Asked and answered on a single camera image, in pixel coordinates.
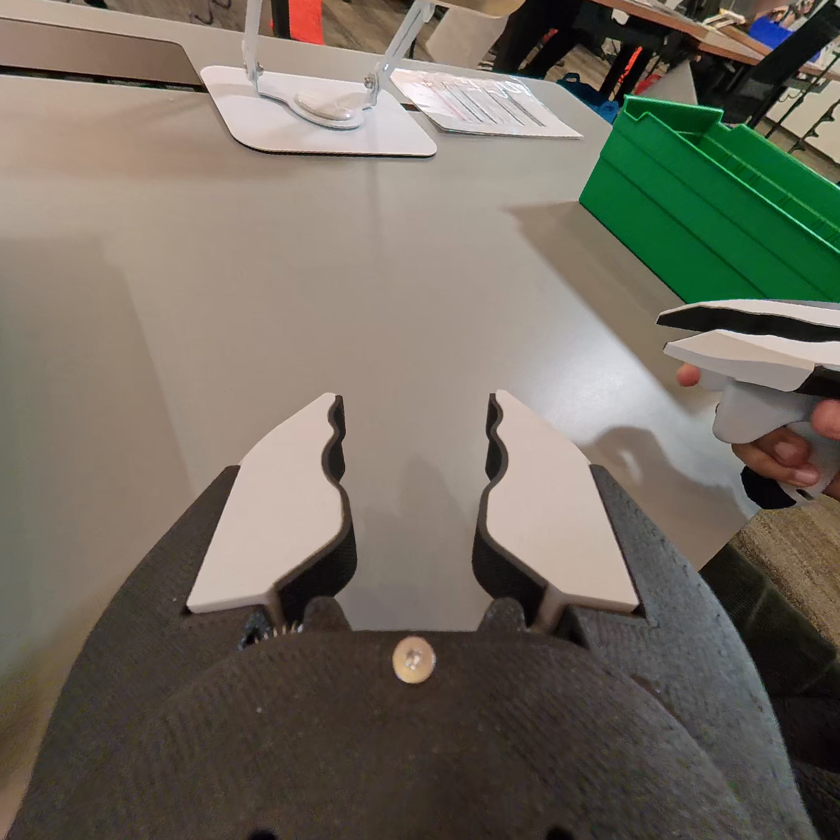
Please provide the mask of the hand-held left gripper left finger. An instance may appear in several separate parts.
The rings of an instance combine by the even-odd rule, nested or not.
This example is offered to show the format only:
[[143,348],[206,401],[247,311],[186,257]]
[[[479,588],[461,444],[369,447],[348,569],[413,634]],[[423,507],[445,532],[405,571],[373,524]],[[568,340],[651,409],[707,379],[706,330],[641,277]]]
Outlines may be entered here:
[[256,607],[297,629],[311,601],[350,583],[358,556],[341,484],[345,434],[343,398],[326,392],[242,458],[187,596],[190,613]]

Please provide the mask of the pale oval pad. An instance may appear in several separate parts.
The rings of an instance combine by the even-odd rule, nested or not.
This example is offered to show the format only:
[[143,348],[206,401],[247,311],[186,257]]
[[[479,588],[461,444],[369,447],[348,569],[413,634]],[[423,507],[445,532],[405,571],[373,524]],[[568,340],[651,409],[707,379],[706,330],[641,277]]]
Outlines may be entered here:
[[301,91],[295,95],[292,104],[301,116],[329,127],[350,123],[354,119],[354,110],[345,97],[327,99]]

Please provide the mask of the blue bag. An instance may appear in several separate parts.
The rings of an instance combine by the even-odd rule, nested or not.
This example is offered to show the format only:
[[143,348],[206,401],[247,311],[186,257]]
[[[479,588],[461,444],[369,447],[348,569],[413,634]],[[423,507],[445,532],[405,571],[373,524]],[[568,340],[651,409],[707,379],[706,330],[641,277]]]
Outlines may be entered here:
[[604,121],[610,125],[614,124],[621,106],[618,102],[609,99],[608,96],[600,93],[597,89],[584,82],[578,73],[566,73],[561,79],[556,81],[556,84],[564,90],[567,90],[567,92],[585,104]]

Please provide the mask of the wooden top table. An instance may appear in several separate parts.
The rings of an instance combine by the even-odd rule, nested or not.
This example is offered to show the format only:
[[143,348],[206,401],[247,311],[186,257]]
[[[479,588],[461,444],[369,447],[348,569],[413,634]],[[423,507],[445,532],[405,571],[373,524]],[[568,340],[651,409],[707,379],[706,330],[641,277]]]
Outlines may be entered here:
[[593,31],[593,38],[613,39],[622,44],[615,76],[634,65],[644,70],[652,57],[670,61],[680,51],[716,56],[749,67],[770,55],[771,48],[733,25],[714,28],[660,2],[591,1],[584,3],[580,27]]

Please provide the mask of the dark grey mat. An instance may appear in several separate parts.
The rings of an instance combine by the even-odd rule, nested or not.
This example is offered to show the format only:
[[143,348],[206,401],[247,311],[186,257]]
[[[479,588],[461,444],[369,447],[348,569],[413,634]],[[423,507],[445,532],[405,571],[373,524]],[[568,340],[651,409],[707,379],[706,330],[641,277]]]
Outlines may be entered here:
[[154,38],[3,18],[5,76],[204,91],[184,48]]

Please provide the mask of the green plastic bin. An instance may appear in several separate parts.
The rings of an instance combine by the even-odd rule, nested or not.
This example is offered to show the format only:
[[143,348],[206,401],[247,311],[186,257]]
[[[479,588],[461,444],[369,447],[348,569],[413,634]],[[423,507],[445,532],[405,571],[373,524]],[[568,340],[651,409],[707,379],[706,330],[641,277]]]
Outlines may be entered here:
[[684,303],[838,303],[838,186],[722,119],[626,98],[580,204]]

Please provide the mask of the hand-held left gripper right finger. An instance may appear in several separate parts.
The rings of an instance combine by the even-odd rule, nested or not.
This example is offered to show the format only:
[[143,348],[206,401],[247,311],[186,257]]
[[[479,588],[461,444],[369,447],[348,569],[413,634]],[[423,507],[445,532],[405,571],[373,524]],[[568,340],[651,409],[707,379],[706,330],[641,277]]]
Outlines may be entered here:
[[486,439],[472,549],[484,592],[517,603],[525,627],[543,634],[572,607],[637,616],[641,598],[589,459],[504,390],[488,397]]

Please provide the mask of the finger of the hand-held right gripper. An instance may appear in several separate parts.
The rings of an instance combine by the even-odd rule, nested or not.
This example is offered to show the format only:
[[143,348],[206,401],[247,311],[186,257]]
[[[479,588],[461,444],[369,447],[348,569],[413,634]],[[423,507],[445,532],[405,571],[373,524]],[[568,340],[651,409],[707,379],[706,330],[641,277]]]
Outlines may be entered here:
[[720,393],[712,432],[722,442],[741,444],[749,433],[740,411],[747,399],[740,387],[763,385],[791,392],[817,367],[838,371],[837,341],[806,343],[776,336],[725,330],[702,332],[667,343],[664,352],[700,371],[701,385]]
[[662,311],[657,325],[707,333],[725,330],[806,343],[839,341],[839,305],[816,301],[724,300]]

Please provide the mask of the blue plastic bin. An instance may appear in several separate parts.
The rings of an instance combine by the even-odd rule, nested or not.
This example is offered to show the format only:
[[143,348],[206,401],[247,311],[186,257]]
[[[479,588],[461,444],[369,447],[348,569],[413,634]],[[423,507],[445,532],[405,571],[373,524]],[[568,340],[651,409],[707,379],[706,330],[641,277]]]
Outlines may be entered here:
[[748,30],[748,36],[769,50],[777,49],[794,31],[782,26],[770,17],[756,17]]

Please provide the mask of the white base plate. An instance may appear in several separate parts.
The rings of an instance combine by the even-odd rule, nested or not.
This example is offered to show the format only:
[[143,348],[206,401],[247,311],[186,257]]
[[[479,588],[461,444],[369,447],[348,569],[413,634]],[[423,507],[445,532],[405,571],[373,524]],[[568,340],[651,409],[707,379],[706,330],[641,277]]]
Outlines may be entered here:
[[264,71],[256,91],[242,67],[206,66],[200,77],[230,134],[254,151],[417,159],[437,152],[435,141],[387,91],[350,129],[321,126],[295,110],[298,94],[317,101],[364,99],[361,82]]

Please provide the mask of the grey desk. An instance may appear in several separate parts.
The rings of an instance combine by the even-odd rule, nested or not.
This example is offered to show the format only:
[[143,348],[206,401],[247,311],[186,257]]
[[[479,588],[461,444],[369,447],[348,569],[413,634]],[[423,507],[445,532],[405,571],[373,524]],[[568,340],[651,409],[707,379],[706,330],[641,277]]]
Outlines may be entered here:
[[268,155],[205,93],[2,76],[2,834],[103,607],[226,466],[343,396],[352,625],[470,629],[488,395],[619,480],[696,567],[752,515],[678,301],[578,203],[580,140],[440,133],[429,160]]

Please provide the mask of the laminated paper sheet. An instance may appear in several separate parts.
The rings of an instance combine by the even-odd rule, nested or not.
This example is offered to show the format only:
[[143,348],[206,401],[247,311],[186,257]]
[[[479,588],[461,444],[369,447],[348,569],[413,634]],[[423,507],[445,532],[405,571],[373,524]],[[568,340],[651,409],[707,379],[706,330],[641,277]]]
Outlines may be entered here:
[[528,139],[582,138],[518,81],[398,69],[392,73],[391,82],[445,132]]

